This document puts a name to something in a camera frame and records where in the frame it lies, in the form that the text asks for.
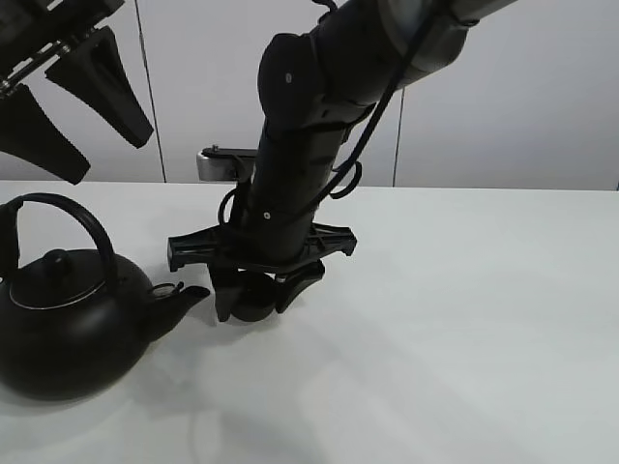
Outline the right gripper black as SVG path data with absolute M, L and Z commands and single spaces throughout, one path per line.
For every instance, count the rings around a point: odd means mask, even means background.
M 220 322 L 230 318 L 241 294 L 238 269 L 266 274 L 294 271 L 277 286 L 275 310 L 283 314 L 323 278 L 321 258 L 336 252 L 349 256 L 357 245 L 350 228 L 316 223 L 315 209 L 303 211 L 319 190 L 318 184 L 236 184 L 221 201 L 217 225 L 168 239 L 169 270 L 190 264 L 211 266 Z

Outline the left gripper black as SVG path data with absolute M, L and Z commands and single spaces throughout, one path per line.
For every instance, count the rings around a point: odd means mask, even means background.
M 1 3 L 1 151 L 73 185 L 90 163 L 20 83 L 50 59 L 45 77 L 141 148 L 154 133 L 128 80 L 115 35 L 102 22 L 122 1 Z

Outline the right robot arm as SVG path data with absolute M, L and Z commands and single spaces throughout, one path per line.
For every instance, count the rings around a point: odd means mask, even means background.
M 218 319 L 252 323 L 283 313 L 320 281 L 323 258 L 351 254 L 346 227 L 315 213 L 359 183 L 366 148 L 394 93 L 451 65 L 469 30 L 501 1 L 348 1 L 301 35 L 266 47 L 257 89 L 264 124 L 256 149 L 210 146 L 204 182 L 230 182 L 215 226 L 168 242 L 168 264 L 207 267 Z

